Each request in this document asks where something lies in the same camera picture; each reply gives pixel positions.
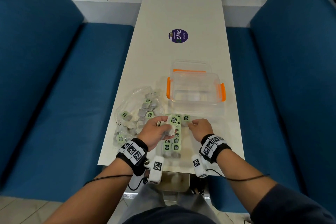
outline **plastic bag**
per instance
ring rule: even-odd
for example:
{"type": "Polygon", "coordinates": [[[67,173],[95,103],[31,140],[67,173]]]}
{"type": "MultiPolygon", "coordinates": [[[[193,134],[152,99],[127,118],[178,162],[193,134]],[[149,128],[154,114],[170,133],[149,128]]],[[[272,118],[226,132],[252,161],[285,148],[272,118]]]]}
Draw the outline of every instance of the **plastic bag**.
{"type": "Polygon", "coordinates": [[[155,116],[161,116],[164,114],[164,108],[162,106],[160,95],[153,91],[149,87],[142,87],[131,91],[120,104],[120,106],[115,110],[113,116],[115,117],[115,122],[117,128],[115,130],[115,140],[119,144],[123,144],[128,140],[132,140],[140,132],[140,127],[138,125],[139,119],[142,119],[139,124],[145,124],[148,119],[144,119],[138,116],[139,109],[141,109],[142,104],[150,99],[156,104],[153,110],[155,116]]]}

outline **forearm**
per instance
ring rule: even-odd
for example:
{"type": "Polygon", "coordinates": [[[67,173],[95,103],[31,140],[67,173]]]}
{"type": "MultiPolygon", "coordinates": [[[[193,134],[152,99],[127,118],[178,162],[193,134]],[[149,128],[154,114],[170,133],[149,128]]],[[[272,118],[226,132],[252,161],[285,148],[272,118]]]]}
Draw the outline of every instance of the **forearm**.
{"type": "MultiPolygon", "coordinates": [[[[132,174],[132,168],[116,158],[96,178],[132,174]]],[[[61,205],[45,224],[106,224],[130,179],[131,177],[107,178],[85,185],[61,205]]]]}
{"type": "MultiPolygon", "coordinates": [[[[217,163],[225,177],[230,179],[242,180],[262,175],[260,171],[229,149],[220,152],[217,157],[217,163]]],[[[249,213],[253,211],[271,188],[277,184],[269,177],[244,182],[229,182],[238,199],[249,213]]]]}

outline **right hand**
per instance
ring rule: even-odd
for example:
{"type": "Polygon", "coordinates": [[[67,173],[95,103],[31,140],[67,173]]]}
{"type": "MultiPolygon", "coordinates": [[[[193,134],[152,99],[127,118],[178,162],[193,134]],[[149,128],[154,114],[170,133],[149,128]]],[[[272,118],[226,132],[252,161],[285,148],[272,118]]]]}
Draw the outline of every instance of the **right hand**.
{"type": "Polygon", "coordinates": [[[188,127],[196,141],[201,142],[203,137],[213,134],[212,126],[207,119],[196,119],[192,123],[188,123],[188,127]]]}

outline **tiled floor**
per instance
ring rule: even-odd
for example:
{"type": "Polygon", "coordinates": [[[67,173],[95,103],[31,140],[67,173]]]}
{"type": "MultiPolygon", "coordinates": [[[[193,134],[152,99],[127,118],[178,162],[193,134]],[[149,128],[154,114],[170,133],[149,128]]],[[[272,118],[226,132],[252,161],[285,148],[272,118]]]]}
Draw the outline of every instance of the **tiled floor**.
{"type": "MultiPolygon", "coordinates": [[[[108,221],[108,224],[117,224],[131,201],[132,199],[122,199],[115,209],[111,219],[108,221]]],[[[219,212],[209,201],[210,200],[207,200],[208,204],[216,213],[222,224],[244,224],[244,218],[248,216],[247,214],[219,212]]],[[[166,201],[166,205],[173,205],[175,203],[175,201],[166,201]]],[[[61,203],[59,202],[0,197],[0,223],[41,224],[60,205],[61,203]]]]}

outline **blue seat back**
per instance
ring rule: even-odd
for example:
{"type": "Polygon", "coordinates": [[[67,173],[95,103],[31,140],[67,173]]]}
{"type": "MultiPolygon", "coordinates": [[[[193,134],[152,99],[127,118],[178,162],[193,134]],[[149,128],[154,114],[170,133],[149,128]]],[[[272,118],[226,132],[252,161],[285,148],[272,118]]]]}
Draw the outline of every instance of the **blue seat back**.
{"type": "Polygon", "coordinates": [[[0,0],[0,176],[82,21],[71,0],[0,0]]]}
{"type": "Polygon", "coordinates": [[[251,29],[308,196],[336,214],[336,9],[268,0],[251,29]]]}

